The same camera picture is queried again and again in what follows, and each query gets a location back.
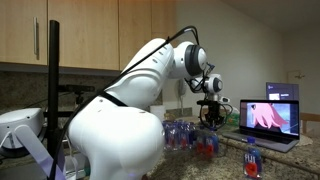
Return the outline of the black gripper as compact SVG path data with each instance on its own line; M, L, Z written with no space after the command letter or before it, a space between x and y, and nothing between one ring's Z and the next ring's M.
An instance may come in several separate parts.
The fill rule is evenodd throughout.
M220 129L226 124L230 112L225 104L213 100L199 100L197 104L200 106L199 120L204 127Z

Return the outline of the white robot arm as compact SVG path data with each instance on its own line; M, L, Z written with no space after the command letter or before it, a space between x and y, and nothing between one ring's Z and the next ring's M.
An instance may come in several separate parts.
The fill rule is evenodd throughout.
M217 94L221 77L204 75L205 50L190 41L172 46L155 38L125 67L121 78L91 99L68 127L71 144L89 160L89 180L141 180L165 144L162 121L145 109L168 79L185 79L194 93Z

